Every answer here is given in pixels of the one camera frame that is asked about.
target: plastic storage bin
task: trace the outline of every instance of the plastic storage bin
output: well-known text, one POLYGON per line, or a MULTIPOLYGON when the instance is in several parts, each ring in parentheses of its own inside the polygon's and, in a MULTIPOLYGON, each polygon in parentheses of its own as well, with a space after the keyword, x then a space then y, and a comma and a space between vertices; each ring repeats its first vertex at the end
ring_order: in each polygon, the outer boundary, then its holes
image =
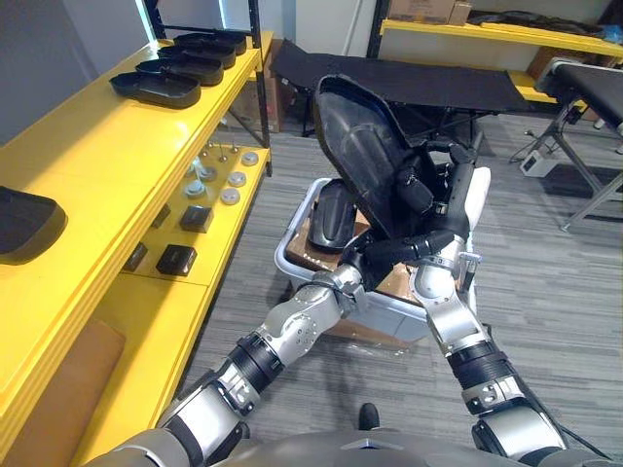
MULTIPOLYGON (((295 288, 312 280, 314 271, 290 263, 285 257, 285 248, 292 237, 301 229, 303 222, 310 216, 313 202, 320 189, 330 180, 330 178, 318 178, 311 184, 305 199, 294 213, 275 251, 276 266, 290 278, 295 288)), ((348 316, 349 321, 406 342, 416 341, 428 335, 426 313, 420 306, 408 304, 377 292, 367 292, 366 295, 368 298, 367 309, 360 309, 351 313, 348 316)))

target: metal bracket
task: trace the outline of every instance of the metal bracket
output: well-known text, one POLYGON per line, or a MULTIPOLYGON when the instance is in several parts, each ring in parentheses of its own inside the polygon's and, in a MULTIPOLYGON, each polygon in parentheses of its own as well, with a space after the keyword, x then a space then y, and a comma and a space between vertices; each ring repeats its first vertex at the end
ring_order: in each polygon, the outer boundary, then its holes
POLYGON ((462 391, 461 396, 474 415, 490 412, 495 406, 511 399, 526 398, 514 377, 502 377, 469 387, 462 391))

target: yellow shelf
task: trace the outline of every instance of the yellow shelf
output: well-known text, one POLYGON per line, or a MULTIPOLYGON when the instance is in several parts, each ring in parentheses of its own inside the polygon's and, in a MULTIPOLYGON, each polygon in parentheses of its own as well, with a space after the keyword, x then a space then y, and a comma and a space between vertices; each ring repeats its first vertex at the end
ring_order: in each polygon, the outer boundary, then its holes
POLYGON ((141 238, 148 252, 139 268, 119 274, 93 314, 127 336, 127 343, 73 465, 88 462, 140 430, 153 428, 171 400, 269 158, 268 149, 240 148, 235 155, 229 147, 223 146, 223 150, 227 162, 218 161, 218 146, 203 158, 205 166, 216 166, 219 173, 217 180, 206 184, 213 197, 187 199, 182 190, 192 178, 183 179, 167 201, 171 212, 165 221, 141 238), (258 154, 256 165, 247 167, 239 162, 247 151, 258 154), (238 188, 240 202, 226 205, 218 193, 227 188, 227 174, 233 170, 245 173, 246 184, 238 188), (193 204, 213 210, 206 233, 179 228, 182 214, 193 204), (197 250, 187 277, 156 270, 156 262, 170 243, 197 250))
POLYGON ((559 49, 568 49, 570 51, 623 57, 623 47, 596 37, 579 36, 576 34, 567 34, 565 32, 547 31, 545 29, 515 26, 512 24, 483 23, 480 26, 473 24, 453 26, 450 24, 424 24, 421 22, 384 19, 381 26, 381 34, 384 34, 385 30, 476 37, 494 41, 556 47, 559 49))
POLYGON ((206 196, 188 199, 184 195, 184 186, 195 180, 194 177, 184 178, 177 186, 167 202, 171 213, 159 228, 149 229, 141 239, 147 247, 147 254, 134 272, 135 274, 200 285, 218 282, 269 157, 269 150, 257 148, 243 147, 239 148, 237 154, 232 154, 230 153, 230 146, 223 146, 223 153, 228 157, 227 162, 218 161, 220 156, 218 145, 210 150, 210 155, 207 158, 202 158, 204 166, 214 167, 218 173, 215 181, 205 183, 206 196), (247 151, 253 151, 258 155, 257 164, 249 167, 242 165, 239 159, 247 151), (238 188, 240 202, 227 205, 221 201, 219 193, 221 189, 229 187, 227 176, 232 171, 243 172, 246 175, 246 184, 238 188), (180 229, 179 220, 189 205, 212 208, 212 218, 206 233, 186 232, 180 229), (197 250, 197 259, 188 276, 171 277, 160 274, 156 270, 156 263, 170 243, 193 246, 197 250))
POLYGON ((213 292, 125 273, 113 281, 93 316, 127 336, 126 346, 72 465, 83 465, 155 426, 173 396, 213 292))
POLYGON ((513 85, 515 85, 515 88, 519 91, 519 94, 521 94, 526 100, 552 104, 556 103, 555 98, 550 97, 544 92, 539 92, 534 88, 534 78, 525 71, 509 70, 508 75, 510 76, 513 85))
POLYGON ((136 242, 249 74, 237 57, 200 101, 172 110, 123 99, 108 80, 156 55, 151 43, 0 149, 0 185, 54 198, 68 224, 35 260, 0 265, 0 461, 136 242))

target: black cable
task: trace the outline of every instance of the black cable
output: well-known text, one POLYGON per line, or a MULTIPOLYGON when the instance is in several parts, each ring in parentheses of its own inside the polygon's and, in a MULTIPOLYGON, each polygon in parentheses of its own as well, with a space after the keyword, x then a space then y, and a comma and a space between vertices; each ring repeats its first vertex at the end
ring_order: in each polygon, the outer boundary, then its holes
POLYGON ((592 452, 594 452, 596 455, 600 455, 601 457, 607 459, 607 460, 612 460, 610 457, 608 457, 607 455, 605 455, 601 450, 595 448, 595 446, 593 446, 592 444, 590 444, 588 441, 586 441, 584 438, 582 438, 580 435, 573 433, 571 430, 569 430, 568 428, 566 428, 563 424, 558 423, 558 427, 564 431, 565 433, 567 433, 569 436, 571 436, 575 441, 577 441, 580 445, 583 445, 585 448, 590 449, 592 452))

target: cardboard box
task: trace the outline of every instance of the cardboard box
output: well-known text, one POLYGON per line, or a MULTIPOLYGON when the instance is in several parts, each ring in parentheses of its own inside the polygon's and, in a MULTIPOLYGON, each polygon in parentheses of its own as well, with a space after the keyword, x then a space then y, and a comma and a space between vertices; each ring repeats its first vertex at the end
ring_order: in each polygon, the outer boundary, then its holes
POLYGON ((102 321, 85 325, 19 431, 3 467, 69 465, 125 340, 102 321))
POLYGON ((471 12, 471 3, 455 2, 455 7, 452 8, 448 24, 452 26, 463 26, 467 22, 469 12, 471 12))
MULTIPOLYGON (((271 72, 273 57, 278 53, 281 44, 280 39, 273 39, 271 51, 266 57, 264 64, 264 86, 266 88, 266 110, 269 117, 269 131, 279 133, 283 125, 285 110, 289 107, 294 90, 284 85, 278 77, 271 72)), ((231 107, 242 120, 256 131, 261 129, 260 108, 257 99, 257 85, 250 81, 244 85, 242 91, 231 107)), ((230 126, 240 128, 241 125, 233 118, 228 119, 230 126)))
POLYGON ((541 76, 541 73, 549 63, 549 61, 555 56, 560 58, 572 58, 582 63, 587 63, 595 59, 593 54, 579 51, 569 51, 567 49, 556 49, 554 47, 541 47, 532 59, 531 64, 528 66, 526 72, 535 80, 541 76))
POLYGON ((391 0, 390 19, 446 24, 455 0, 391 0))

